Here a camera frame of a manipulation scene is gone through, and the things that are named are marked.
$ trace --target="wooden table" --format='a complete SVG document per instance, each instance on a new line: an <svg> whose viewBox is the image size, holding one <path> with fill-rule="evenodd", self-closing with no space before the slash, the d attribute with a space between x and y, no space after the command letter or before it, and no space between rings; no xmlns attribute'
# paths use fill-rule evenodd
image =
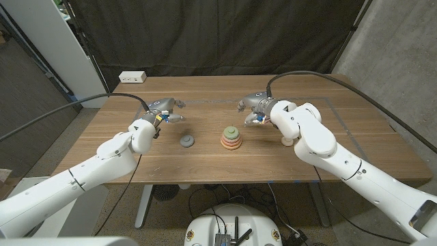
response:
<svg viewBox="0 0 437 246"><path fill-rule="evenodd" d="M343 75L333 75L348 81ZM265 91L270 75L217 77L148 77L145 83L120 83L115 92L134 94L146 102L165 97L183 100L186 107L175 113L186 120L162 123L160 137L142 156L132 182L144 184L199 184L249 182L313 182L313 167L299 160L293 148L281 144L281 133L270 124L243 127L250 113L236 110L247 94ZM275 98L301 105L314 104L322 123L337 141L399 180L426 181L431 171L412 148L389 126L366 100L336 83L311 75L283 77L272 84ZM144 111L138 101L110 97L85 129L53 174L95 155L97 147ZM226 150L220 136L226 126L236 126L242 146ZM195 144L183 148L179 141L192 135ZM322 180L339 181L321 170ZM128 182L130 175L112 183Z"/></svg>

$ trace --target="gray disc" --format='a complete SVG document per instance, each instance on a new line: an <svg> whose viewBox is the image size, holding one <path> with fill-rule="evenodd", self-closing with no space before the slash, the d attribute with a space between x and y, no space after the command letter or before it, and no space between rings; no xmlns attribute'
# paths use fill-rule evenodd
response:
<svg viewBox="0 0 437 246"><path fill-rule="evenodd" d="M191 147L194 144L194 137L191 135L185 135L180 139L180 145L185 148Z"/></svg>

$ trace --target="black curtain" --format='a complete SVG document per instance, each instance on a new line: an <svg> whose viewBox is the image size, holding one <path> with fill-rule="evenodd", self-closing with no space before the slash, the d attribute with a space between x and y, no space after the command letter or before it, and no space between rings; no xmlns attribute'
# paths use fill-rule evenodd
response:
<svg viewBox="0 0 437 246"><path fill-rule="evenodd" d="M148 76L329 72L364 0L70 0L110 90Z"/></svg>

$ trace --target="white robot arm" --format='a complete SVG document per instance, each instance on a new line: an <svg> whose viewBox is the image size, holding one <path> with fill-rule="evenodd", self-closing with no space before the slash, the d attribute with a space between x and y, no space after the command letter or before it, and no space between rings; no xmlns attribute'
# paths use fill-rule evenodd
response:
<svg viewBox="0 0 437 246"><path fill-rule="evenodd" d="M104 142L95 156L0 202L0 238L22 237L84 192L134 171L137 161L133 153L149 151L153 138L159 135L161 121L182 119L172 114L174 105L185 104L173 98L153 102L128 132Z"/></svg>
<svg viewBox="0 0 437 246"><path fill-rule="evenodd" d="M437 236L437 197L394 179L337 143L322 123L320 112L310 103L299 107L286 100L250 94L238 105L252 113L246 124L271 121L286 139L296 139L294 151L306 163L340 178L389 216L412 240Z"/></svg>

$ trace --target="white power strip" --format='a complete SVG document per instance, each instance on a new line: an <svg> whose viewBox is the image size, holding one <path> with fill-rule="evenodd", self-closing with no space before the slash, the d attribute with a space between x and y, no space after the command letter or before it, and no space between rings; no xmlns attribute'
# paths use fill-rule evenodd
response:
<svg viewBox="0 0 437 246"><path fill-rule="evenodd" d="M147 76L144 71L123 71L118 77L122 83L143 83Z"/></svg>

